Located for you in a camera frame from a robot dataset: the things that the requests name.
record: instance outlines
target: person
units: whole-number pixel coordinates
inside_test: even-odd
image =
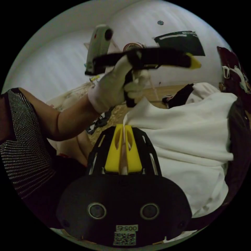
[[[98,85],[63,112],[23,88],[1,94],[1,160],[18,195],[47,227],[61,228],[55,216],[60,196],[70,183],[85,175],[91,151],[85,129],[100,114],[123,103],[124,91],[132,99],[141,95],[148,71],[133,71],[133,81],[124,86],[131,69],[127,56],[122,57]],[[82,159],[56,156],[47,139],[77,142]]]

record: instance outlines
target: sticker with number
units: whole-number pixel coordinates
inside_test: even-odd
[[[137,232],[139,230],[138,225],[116,225],[116,232]]]

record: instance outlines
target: red fabric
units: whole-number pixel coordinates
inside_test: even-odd
[[[63,154],[63,153],[60,153],[60,154],[59,154],[59,156],[64,157],[64,158],[69,158],[69,156],[68,156],[68,155]]]
[[[223,85],[226,88],[225,92],[230,92],[240,97],[242,100],[244,109],[248,111],[249,113],[251,113],[251,88],[250,88],[249,80],[246,77],[246,73],[242,65],[240,64],[238,57],[235,55],[234,52],[229,51],[227,48],[217,46],[217,50],[221,58],[222,66],[227,66],[231,69],[234,69],[234,67],[237,66],[241,70],[245,78],[246,86],[248,89],[248,93],[246,93],[239,84],[241,82],[239,75],[233,71],[230,71],[229,72],[230,77],[225,78],[224,83],[223,83]]]

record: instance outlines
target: white object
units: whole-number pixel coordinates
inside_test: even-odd
[[[228,193],[223,166],[233,154],[227,116],[236,99],[216,92],[197,103],[160,109],[144,98],[124,118],[124,125],[146,132],[162,175],[182,188],[193,218],[216,210]]]
[[[93,59],[106,55],[112,38],[112,29],[106,24],[97,25],[92,33],[88,49],[86,71],[94,73]]]
[[[111,72],[107,73],[96,86],[89,89],[88,98],[98,113],[106,112],[111,107],[122,104],[125,101],[124,91],[131,99],[142,95],[142,90],[149,80],[148,71],[133,73],[133,81],[124,86],[125,76],[131,69],[132,65],[125,55]]]
[[[220,92],[209,83],[195,83],[193,84],[193,89],[194,91],[189,95],[186,104],[197,103],[213,93]]]

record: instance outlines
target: white wall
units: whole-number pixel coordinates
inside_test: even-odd
[[[94,28],[100,23],[105,23],[113,14],[138,1],[140,0],[91,0],[56,16],[39,29],[22,48],[6,77],[4,90],[9,89],[8,86],[12,87],[9,82],[17,67],[40,47],[68,33]]]
[[[113,40],[120,49],[127,43],[139,42],[157,46],[153,37],[177,31],[195,31],[206,56],[197,56],[202,67],[197,70],[161,67],[152,70],[154,85],[179,85],[209,82],[218,87],[222,81],[222,67],[217,46],[230,49],[226,41],[207,23],[193,13],[160,0],[146,0],[130,5],[114,15],[108,22],[114,30]]]
[[[114,29],[113,40],[120,49],[130,42],[156,46],[153,37],[195,31],[206,54],[197,57],[202,68],[190,71],[161,67],[151,71],[153,83],[158,86],[159,82],[162,85],[209,82],[218,86],[222,80],[216,46],[229,48],[229,45],[194,14],[160,0],[93,0],[55,17],[27,42],[12,65],[2,92],[23,87],[46,102],[87,82],[89,77],[84,75],[87,49],[83,43],[90,41],[93,28],[100,23]]]
[[[46,102],[89,82],[85,76],[92,30],[73,32],[52,40],[28,57],[11,77],[3,92],[22,87]]]

